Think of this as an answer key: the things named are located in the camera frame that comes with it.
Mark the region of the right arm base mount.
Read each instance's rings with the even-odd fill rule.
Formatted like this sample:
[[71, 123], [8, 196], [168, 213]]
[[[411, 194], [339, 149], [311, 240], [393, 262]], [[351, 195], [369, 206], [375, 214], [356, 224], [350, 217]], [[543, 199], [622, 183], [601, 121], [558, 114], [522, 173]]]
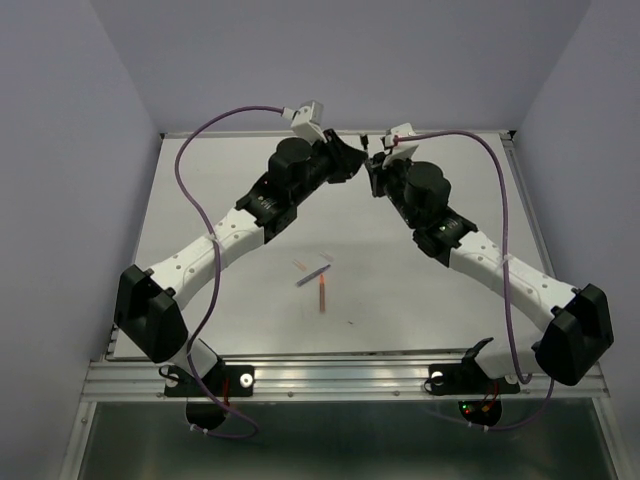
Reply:
[[481, 350], [493, 341], [485, 338], [469, 348], [458, 363], [436, 363], [428, 367], [429, 375], [423, 389], [434, 396], [518, 394], [521, 389], [505, 377], [490, 379], [476, 363]]

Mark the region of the orange highlighter pen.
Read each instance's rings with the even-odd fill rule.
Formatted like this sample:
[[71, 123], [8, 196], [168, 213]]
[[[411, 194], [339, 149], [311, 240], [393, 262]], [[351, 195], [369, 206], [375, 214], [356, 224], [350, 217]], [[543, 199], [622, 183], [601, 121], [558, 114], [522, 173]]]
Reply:
[[319, 276], [319, 312], [326, 312], [326, 281], [324, 274]]

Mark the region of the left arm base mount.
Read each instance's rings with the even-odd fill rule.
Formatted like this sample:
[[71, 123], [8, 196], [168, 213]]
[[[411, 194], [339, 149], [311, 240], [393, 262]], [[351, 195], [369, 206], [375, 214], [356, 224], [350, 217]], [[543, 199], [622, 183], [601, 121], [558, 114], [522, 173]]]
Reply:
[[[164, 395], [169, 398], [205, 397], [187, 360], [187, 345], [167, 364], [158, 368], [164, 379]], [[205, 342], [198, 339], [191, 350], [196, 373], [205, 387], [217, 398], [246, 398], [253, 395], [255, 367], [250, 364], [226, 362]]]

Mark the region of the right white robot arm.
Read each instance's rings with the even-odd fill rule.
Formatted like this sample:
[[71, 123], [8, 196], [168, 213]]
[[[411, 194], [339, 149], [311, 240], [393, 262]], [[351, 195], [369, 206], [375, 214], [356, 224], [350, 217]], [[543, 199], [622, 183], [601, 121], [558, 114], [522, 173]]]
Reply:
[[473, 222], [449, 207], [451, 184], [430, 162], [387, 160], [378, 153], [365, 168], [372, 194], [387, 198], [428, 257], [501, 296], [505, 312], [518, 310], [540, 331], [538, 339], [507, 344], [478, 343], [460, 366], [463, 384], [482, 390], [495, 379], [518, 372], [544, 373], [574, 386], [614, 342], [606, 294], [594, 284], [582, 288], [561, 282], [509, 255]]

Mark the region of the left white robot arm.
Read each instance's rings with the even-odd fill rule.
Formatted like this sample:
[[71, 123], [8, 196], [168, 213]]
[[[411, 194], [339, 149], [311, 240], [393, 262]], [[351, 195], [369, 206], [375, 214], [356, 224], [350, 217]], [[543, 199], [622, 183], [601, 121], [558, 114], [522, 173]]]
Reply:
[[215, 392], [222, 384], [221, 359], [188, 330], [183, 310], [208, 283], [219, 284], [234, 261], [285, 230], [298, 206], [319, 187], [350, 180], [366, 158], [333, 130], [314, 143], [281, 140], [266, 172], [205, 235], [147, 269], [132, 265], [121, 274], [116, 326], [153, 363], [184, 370], [199, 393]]

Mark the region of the aluminium frame rail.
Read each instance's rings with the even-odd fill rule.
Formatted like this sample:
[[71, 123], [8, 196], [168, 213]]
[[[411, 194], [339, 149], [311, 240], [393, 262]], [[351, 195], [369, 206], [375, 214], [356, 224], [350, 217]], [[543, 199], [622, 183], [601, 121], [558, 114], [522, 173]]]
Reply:
[[[424, 382], [455, 353], [230, 356], [226, 363], [254, 367], [253, 395], [240, 403], [436, 400]], [[84, 402], [176, 402], [164, 393], [158, 367], [141, 361], [100, 361], [88, 368]]]

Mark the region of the purple highlighter pen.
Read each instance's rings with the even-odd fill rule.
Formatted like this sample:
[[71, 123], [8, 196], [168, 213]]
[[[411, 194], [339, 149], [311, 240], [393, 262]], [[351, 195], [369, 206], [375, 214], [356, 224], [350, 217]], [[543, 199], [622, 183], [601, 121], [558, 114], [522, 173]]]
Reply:
[[331, 268], [331, 265], [330, 264], [326, 264], [326, 265], [324, 265], [324, 266], [312, 271], [311, 273], [307, 274], [306, 276], [304, 276], [300, 280], [296, 281], [295, 282], [295, 286], [297, 288], [302, 287], [303, 285], [309, 283], [313, 279], [318, 278], [321, 275], [323, 275], [330, 268]]

